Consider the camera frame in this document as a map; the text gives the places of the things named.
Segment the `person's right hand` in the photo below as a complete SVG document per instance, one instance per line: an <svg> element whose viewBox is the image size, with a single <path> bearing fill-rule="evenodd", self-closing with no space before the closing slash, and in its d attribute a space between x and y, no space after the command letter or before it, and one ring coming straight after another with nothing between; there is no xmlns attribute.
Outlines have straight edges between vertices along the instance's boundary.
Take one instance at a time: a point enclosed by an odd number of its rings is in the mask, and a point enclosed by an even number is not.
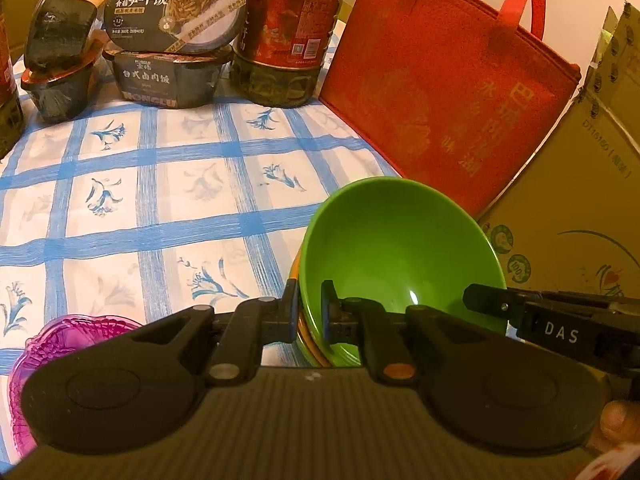
<svg viewBox="0 0 640 480"><path fill-rule="evenodd" d="M622 443L640 440L640 405L628 400L612 400L605 405L588 446L599 453Z"/></svg>

